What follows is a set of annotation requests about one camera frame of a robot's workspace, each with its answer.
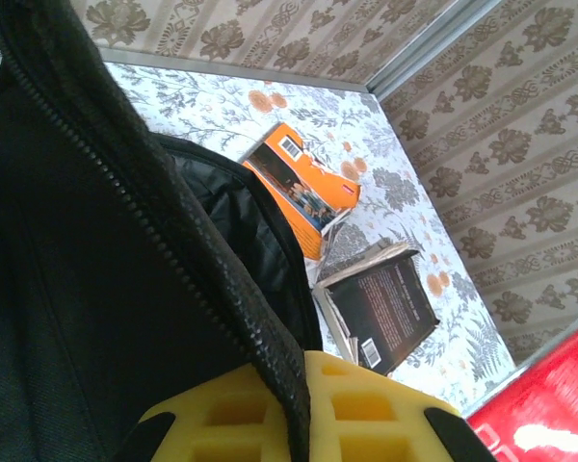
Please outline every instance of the black backpack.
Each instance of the black backpack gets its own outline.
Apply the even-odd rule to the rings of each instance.
[[[307,460],[322,344],[266,189],[151,134],[66,0],[0,0],[0,50],[0,461],[109,459],[146,409],[247,362]]]

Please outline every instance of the patterned wallpaper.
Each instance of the patterned wallpaper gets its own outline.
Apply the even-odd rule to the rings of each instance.
[[[453,0],[71,0],[99,46],[365,84]]]
[[[382,105],[526,358],[578,317],[578,0],[502,1]]]

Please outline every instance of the orange book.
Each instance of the orange book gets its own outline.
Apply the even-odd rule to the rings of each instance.
[[[289,221],[306,259],[311,283],[340,222],[357,205],[359,185],[304,150],[300,135],[279,125],[244,161]]]

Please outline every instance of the yellow foam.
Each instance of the yellow foam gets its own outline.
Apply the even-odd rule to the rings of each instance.
[[[310,462],[448,462],[423,411],[451,406],[320,351],[305,354]],[[176,419],[152,462],[290,462],[282,409],[248,365],[151,408]]]

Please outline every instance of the barcode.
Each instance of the barcode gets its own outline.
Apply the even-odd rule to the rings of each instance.
[[[288,137],[282,139],[280,146],[294,159],[297,159],[302,154],[300,147]]]
[[[372,338],[362,344],[362,351],[364,351],[366,361],[368,361],[368,366],[371,369],[381,362],[381,356]]]

